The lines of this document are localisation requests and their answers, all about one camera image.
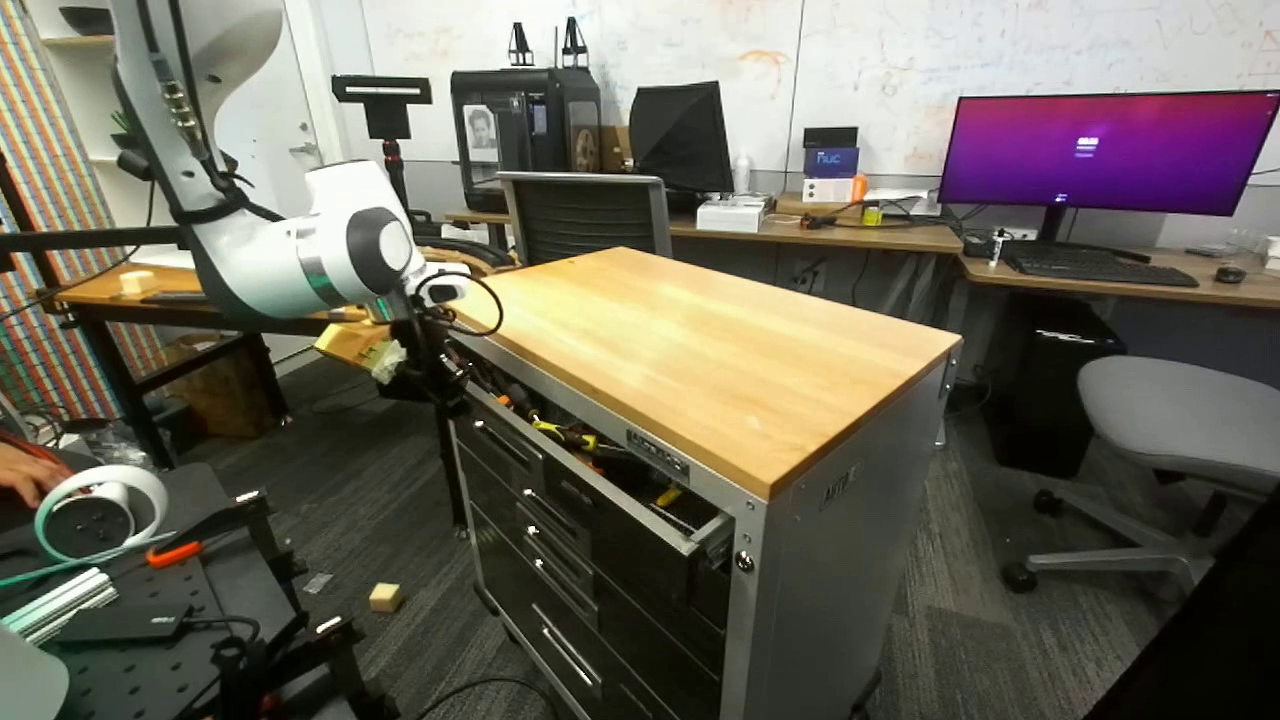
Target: keyboard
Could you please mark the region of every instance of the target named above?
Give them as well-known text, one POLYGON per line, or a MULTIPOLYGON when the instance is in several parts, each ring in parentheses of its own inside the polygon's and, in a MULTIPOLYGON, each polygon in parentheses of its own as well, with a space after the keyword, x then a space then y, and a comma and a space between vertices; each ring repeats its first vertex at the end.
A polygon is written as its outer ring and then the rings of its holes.
POLYGON ((1200 288, 1198 278, 1180 268, 1160 268, 1126 253, 1080 250, 1080 245, 1077 250, 1071 245, 1006 245, 1000 262, 1023 278, 1200 288))

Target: purple screen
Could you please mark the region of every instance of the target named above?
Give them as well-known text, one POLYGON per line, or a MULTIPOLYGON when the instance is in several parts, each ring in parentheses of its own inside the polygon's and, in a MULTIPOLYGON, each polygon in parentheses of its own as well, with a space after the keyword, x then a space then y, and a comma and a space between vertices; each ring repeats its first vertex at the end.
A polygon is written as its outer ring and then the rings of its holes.
POLYGON ((1276 91, 959 96, 944 204, 1232 216, 1276 91))

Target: person's hand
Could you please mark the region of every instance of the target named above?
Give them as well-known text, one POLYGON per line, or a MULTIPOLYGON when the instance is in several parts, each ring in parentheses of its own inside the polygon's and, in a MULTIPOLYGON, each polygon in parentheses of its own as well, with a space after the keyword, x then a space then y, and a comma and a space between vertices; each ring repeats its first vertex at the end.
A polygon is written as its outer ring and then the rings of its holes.
POLYGON ((11 489, 28 509, 65 476, 73 476, 65 465, 0 445, 0 489, 11 489))

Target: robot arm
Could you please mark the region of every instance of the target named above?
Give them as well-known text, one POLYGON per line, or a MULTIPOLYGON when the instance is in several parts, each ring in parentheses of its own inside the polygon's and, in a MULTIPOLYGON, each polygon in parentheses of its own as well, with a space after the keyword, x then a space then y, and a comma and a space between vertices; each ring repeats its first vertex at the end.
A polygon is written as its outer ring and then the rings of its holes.
POLYGON ((113 0, 116 91, 186 227, 204 294, 238 319, 373 303, 405 319, 433 268, 376 164, 308 171, 311 214, 255 209, 224 169, 214 120, 276 49, 281 0, 113 0))

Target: gray chair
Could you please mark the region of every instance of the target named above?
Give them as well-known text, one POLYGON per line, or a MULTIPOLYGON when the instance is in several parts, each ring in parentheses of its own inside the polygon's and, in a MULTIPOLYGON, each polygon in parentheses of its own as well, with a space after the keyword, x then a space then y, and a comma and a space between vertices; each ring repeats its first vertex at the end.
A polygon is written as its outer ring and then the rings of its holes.
MULTIPOLYGON (((1114 445, 1160 482, 1200 482, 1213 499, 1198 536, 1207 534, 1224 499, 1276 498, 1280 489, 1280 393, 1216 368, 1103 358, 1080 368, 1080 405, 1098 440, 1114 445)), ((1176 539, 1087 498, 1080 485, 1037 492, 1039 514, 1071 509, 1132 549, 1045 551, 1006 563, 1006 584, 1037 590, 1045 574, 1169 574, 1198 590, 1213 558, 1198 539, 1176 539)))
POLYGON ((519 264, 595 250, 674 255, 669 193, 658 177, 501 171, 519 264))

